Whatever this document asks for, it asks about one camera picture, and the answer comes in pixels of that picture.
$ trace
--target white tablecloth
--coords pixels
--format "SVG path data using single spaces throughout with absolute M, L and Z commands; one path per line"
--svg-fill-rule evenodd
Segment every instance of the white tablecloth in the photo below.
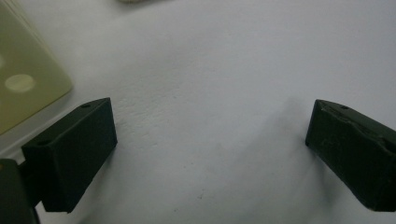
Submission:
M 74 89 L 2 136 L 3 155 L 111 97 L 119 144 L 43 224 L 394 223 L 305 145 L 315 99 L 396 129 L 394 0 L 21 0 Z

